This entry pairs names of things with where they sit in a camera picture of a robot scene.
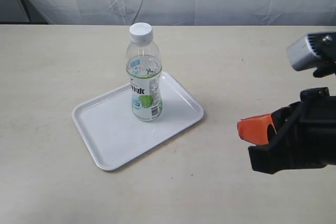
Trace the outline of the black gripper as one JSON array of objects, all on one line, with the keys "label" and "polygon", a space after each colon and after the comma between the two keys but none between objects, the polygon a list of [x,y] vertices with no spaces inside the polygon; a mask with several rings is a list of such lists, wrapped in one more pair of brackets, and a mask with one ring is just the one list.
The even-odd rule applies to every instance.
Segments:
[{"label": "black gripper", "polygon": [[252,170],[321,169],[335,165],[335,96],[327,87],[305,89],[300,100],[237,123]]}]

